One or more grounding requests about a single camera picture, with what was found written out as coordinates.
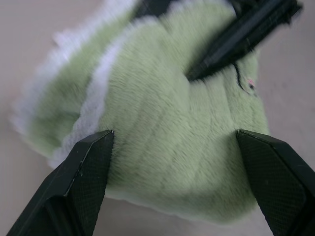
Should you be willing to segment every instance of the green plush toy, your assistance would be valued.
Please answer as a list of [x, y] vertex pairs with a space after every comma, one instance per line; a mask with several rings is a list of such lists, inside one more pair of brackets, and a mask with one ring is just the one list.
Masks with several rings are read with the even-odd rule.
[[159, 19], [130, 23], [136, 5], [107, 0], [60, 34], [13, 122], [54, 168], [77, 141], [114, 130], [107, 197], [187, 219], [239, 219], [256, 201], [235, 131], [268, 133], [254, 88], [256, 55], [238, 61], [238, 71], [229, 66], [190, 83], [186, 71], [233, 9], [183, 1]]

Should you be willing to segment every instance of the green fur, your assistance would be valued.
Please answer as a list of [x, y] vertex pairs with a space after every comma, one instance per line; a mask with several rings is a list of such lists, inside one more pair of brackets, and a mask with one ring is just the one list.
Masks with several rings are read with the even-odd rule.
[[[99, 131], [113, 129], [115, 145], [106, 194], [188, 219], [230, 222], [256, 206], [235, 131], [268, 133], [256, 55], [204, 81], [189, 83], [189, 65], [233, 13], [203, 3], [136, 30], [110, 76]], [[28, 136], [45, 156], [61, 145], [85, 99], [106, 45], [128, 16], [104, 27], [50, 85]]]

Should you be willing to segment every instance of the gray surface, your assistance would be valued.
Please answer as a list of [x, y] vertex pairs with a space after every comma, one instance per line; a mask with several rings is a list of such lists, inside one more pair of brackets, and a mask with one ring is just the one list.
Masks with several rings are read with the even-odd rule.
[[[46, 56], [52, 33], [74, 26], [100, 0], [0, 1], [0, 235], [7, 233], [49, 174], [44, 158], [12, 132], [7, 117], [21, 83]], [[263, 46], [259, 90], [273, 136], [288, 141], [315, 169], [315, 1]], [[188, 222], [105, 200], [95, 236], [270, 236], [259, 211], [232, 227]]]

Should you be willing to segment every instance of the beige table surface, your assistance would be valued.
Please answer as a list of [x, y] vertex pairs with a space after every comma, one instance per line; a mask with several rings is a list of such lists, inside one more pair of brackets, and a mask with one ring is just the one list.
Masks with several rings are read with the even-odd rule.
[[[315, 1], [292, 29], [262, 47], [259, 90], [273, 136], [288, 141], [315, 169]], [[100, 0], [0, 0], [0, 235], [5, 235], [50, 169], [8, 122], [21, 84], [52, 46], [54, 32], [75, 26]], [[105, 199], [95, 236], [271, 236], [262, 214], [230, 228]]]

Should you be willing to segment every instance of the plush fabric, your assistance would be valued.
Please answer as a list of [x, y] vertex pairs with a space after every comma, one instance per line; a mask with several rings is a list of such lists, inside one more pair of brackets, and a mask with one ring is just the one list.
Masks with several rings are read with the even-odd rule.
[[114, 130], [107, 197], [187, 219], [239, 219], [256, 201], [235, 131], [268, 133], [256, 54], [190, 83], [186, 71], [233, 10], [189, 1], [129, 23], [135, 4], [100, 24], [57, 73], [47, 70], [40, 99], [29, 94], [36, 102], [28, 109], [24, 100], [14, 123], [53, 167], [80, 139]]

